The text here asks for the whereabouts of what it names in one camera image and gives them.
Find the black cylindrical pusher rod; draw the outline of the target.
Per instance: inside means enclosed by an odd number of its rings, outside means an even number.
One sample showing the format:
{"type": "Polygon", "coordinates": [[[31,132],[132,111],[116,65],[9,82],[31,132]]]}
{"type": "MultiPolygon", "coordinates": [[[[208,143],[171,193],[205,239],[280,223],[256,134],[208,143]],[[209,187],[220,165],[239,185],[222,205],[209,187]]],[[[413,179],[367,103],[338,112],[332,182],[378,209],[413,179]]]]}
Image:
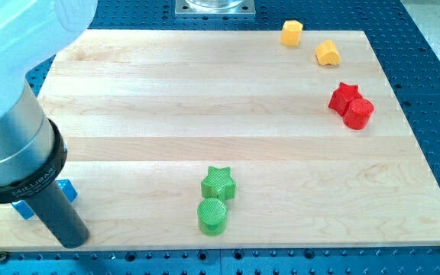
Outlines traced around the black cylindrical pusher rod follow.
{"type": "Polygon", "coordinates": [[[24,201],[65,248],[77,248],[88,239],[88,228],[56,181],[24,201]]]}

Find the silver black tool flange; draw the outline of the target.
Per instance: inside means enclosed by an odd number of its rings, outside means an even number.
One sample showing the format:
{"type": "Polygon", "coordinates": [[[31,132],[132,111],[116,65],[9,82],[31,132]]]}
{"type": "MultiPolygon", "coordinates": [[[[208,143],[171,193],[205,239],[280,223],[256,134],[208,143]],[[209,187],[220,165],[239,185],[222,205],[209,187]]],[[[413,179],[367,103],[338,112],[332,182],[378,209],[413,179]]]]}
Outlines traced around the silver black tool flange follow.
{"type": "Polygon", "coordinates": [[[0,203],[35,195],[63,169],[66,145],[28,83],[18,101],[0,116],[0,203]]]}

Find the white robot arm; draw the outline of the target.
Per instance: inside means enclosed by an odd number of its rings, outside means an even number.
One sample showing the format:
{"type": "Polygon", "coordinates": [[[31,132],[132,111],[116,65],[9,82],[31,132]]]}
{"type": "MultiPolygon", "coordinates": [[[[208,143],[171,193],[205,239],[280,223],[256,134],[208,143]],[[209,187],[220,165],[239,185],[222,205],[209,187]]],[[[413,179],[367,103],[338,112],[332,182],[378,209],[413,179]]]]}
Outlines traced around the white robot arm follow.
{"type": "Polygon", "coordinates": [[[0,0],[0,203],[24,201],[65,248],[89,232],[57,185],[67,149],[26,75],[90,25],[96,0],[0,0]]]}

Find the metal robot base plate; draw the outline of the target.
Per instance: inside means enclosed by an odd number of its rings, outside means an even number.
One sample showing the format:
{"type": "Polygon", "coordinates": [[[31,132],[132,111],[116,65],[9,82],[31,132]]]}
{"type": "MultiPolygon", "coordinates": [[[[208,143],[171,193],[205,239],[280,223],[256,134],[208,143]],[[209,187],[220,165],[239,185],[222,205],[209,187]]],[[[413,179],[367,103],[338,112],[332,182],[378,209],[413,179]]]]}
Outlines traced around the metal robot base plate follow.
{"type": "Polygon", "coordinates": [[[256,15],[255,0],[176,0],[176,18],[256,15]]]}

